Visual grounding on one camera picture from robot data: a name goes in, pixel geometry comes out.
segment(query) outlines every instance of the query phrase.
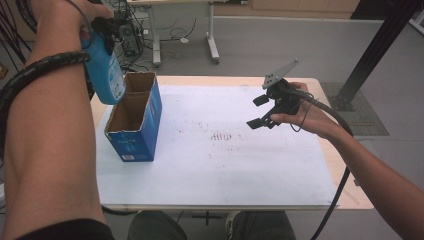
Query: blue cardboard box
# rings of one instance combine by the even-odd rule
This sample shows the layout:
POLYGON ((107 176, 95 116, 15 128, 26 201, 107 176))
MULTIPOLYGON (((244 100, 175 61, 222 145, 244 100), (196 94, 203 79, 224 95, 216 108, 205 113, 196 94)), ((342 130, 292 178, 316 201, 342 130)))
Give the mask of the blue cardboard box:
POLYGON ((127 89, 113 107, 105 135, 124 162, 153 161, 162 101, 155 73, 128 73, 127 89))

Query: blue bottle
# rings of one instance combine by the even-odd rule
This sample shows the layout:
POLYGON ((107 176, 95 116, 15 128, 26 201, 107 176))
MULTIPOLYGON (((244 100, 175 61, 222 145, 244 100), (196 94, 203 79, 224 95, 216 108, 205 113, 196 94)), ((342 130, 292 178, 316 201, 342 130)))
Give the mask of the blue bottle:
POLYGON ((91 40, 82 40, 82 45, 91 45, 84 49, 91 60, 86 62, 88 75, 100 101, 115 105, 125 94, 125 80, 114 52, 106 51, 104 39, 98 32, 91 32, 91 40))

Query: person's right arm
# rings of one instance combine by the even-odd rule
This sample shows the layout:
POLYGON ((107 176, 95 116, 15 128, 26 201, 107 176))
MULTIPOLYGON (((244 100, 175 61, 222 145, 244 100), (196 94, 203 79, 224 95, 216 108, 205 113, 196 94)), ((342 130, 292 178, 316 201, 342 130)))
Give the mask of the person's right arm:
MULTIPOLYGON (((303 90, 305 84, 294 83, 303 90)), ((275 114, 271 119, 300 125, 309 103, 296 115, 275 114)), ((403 239, 424 237, 424 192, 374 156, 319 108, 312 106, 302 128, 330 141, 342 156, 370 201, 403 239)))

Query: gray trousers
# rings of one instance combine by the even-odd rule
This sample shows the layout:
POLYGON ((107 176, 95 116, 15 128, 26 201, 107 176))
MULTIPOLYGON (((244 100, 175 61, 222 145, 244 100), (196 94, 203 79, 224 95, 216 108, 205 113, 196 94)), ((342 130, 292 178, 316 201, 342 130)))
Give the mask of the gray trousers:
MULTIPOLYGON (((232 240, 259 239, 296 239, 284 211, 246 211, 235 216, 232 240)), ((128 240, 187 240, 187 236, 178 223, 165 213, 142 211, 131 222, 128 240)))

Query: black pole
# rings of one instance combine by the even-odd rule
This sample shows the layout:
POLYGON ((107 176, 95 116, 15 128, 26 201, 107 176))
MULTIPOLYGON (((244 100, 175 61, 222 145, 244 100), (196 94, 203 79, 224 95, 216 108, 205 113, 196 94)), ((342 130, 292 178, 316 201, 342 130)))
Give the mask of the black pole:
POLYGON ((335 110, 353 110, 351 102, 356 93, 411 19, 420 3, 421 0, 397 1, 394 9, 368 45, 338 95, 330 97, 331 105, 335 110))

